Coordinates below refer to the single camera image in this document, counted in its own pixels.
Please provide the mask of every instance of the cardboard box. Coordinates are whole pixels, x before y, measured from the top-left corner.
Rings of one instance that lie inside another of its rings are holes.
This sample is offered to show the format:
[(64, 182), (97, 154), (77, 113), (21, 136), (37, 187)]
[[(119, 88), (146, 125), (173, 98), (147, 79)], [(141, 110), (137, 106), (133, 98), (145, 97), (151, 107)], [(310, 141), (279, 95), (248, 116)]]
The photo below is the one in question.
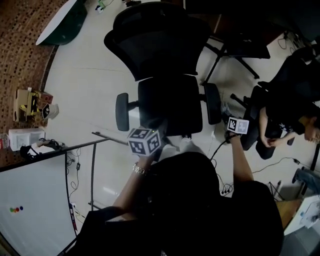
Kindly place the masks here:
[(15, 91), (14, 94), (14, 101), (13, 101), (13, 121), (20, 122), (20, 121), (26, 121), (27, 116), (23, 116), (20, 113), (20, 106), (21, 105), (28, 105), (28, 90), (21, 90), (18, 89)]

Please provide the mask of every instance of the whiteboard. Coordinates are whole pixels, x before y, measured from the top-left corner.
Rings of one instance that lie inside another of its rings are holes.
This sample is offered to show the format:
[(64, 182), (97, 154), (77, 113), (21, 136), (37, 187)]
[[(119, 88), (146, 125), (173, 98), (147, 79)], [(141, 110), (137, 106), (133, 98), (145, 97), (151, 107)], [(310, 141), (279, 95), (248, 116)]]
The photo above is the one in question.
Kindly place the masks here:
[(57, 256), (76, 238), (65, 155), (0, 172), (0, 232), (22, 256)]

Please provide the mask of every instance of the office chair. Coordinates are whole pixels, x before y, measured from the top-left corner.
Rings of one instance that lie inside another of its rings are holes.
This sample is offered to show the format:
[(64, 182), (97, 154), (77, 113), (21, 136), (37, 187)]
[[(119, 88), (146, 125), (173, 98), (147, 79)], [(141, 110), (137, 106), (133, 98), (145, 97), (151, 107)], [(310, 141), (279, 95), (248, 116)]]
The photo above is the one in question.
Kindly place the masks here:
[[(245, 96), (242, 101), (236, 95), (231, 94), (230, 97), (245, 108), (244, 119), (249, 120), (252, 124), (259, 123), (260, 109), (266, 106), (267, 100), (272, 99), (269, 96), (269, 91), (280, 90), (279, 86), (289, 86), (287, 90), (299, 96), (301, 100), (309, 102), (320, 100), (318, 82), (320, 64), (314, 58), (315, 56), (310, 54), (310, 51), (312, 51), (311, 48), (302, 48), (289, 56), (270, 82), (258, 82), (258, 85), (253, 88), (250, 98)], [(278, 135), (281, 136), (282, 131), (279, 130), (278, 132)], [(248, 133), (241, 137), (243, 149), (248, 150), (258, 136), (259, 131), (256, 131), (256, 134), (252, 134), (249, 125)], [(290, 139), (287, 144), (291, 146), (294, 139)]]
[(136, 107), (143, 127), (157, 129), (166, 121), (166, 136), (201, 132), (201, 101), (206, 102), (209, 124), (221, 121), (216, 85), (206, 84), (205, 94), (199, 94), (194, 77), (209, 36), (204, 21), (166, 2), (133, 6), (115, 18), (104, 44), (140, 81), (137, 101), (129, 102), (127, 93), (117, 96), (115, 118), (120, 131), (129, 130), (129, 111)]

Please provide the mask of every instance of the hand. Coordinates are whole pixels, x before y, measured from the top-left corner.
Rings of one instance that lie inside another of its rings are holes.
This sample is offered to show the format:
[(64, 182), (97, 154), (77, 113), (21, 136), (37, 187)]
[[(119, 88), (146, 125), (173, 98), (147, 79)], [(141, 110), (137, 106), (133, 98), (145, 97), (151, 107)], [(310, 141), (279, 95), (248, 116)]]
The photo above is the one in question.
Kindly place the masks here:
[(266, 136), (261, 136), (260, 139), (265, 147), (270, 148), (269, 138), (267, 138)]
[(278, 147), (284, 140), (282, 138), (270, 138), (268, 142), (271, 147)]

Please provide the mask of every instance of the brown carpet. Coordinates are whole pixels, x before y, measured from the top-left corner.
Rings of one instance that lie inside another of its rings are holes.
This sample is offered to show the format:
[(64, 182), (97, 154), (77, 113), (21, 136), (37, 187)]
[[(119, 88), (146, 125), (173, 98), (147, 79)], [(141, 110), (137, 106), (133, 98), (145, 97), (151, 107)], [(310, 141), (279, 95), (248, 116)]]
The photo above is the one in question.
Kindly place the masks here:
[[(57, 48), (35, 43), (65, 2), (67, 0), (0, 0), (0, 133), (32, 126), (31, 122), (13, 121), (14, 94), (17, 89), (28, 87), (43, 89), (48, 76), (46, 68), (50, 68), (50, 57)], [(0, 150), (0, 167), (20, 161), (19, 154)]]

